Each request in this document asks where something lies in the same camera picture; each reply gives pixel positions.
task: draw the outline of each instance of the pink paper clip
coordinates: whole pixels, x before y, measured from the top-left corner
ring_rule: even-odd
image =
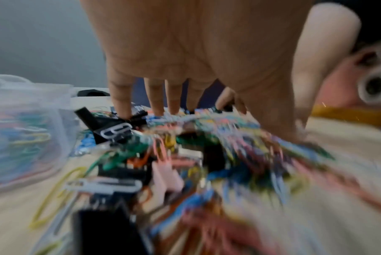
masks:
[[[160,142],[161,155],[157,150],[157,142]],[[179,173],[172,169],[172,160],[166,154],[165,145],[163,140],[159,138],[154,139],[154,154],[157,156],[157,161],[152,163],[152,176],[155,184],[155,195],[161,204],[164,201],[165,193],[167,191],[180,192],[184,187],[184,181],[179,176]]]

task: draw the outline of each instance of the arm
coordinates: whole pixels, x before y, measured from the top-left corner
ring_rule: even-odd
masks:
[[[359,16],[348,7],[336,3],[312,7],[298,41],[292,69],[296,115],[303,123],[310,115],[323,80],[350,53],[360,29]]]

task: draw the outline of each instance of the black shirt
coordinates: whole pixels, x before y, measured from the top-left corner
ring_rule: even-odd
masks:
[[[338,3],[357,14],[362,26],[355,48],[381,40],[381,0],[315,0],[315,3]]]

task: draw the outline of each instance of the gray wall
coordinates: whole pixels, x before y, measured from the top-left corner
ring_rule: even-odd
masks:
[[[0,74],[105,87],[102,51],[78,0],[0,0]]]

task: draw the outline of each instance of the clear plastic box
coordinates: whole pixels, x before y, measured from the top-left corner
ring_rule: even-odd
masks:
[[[73,149],[71,85],[0,79],[0,190],[47,178]]]

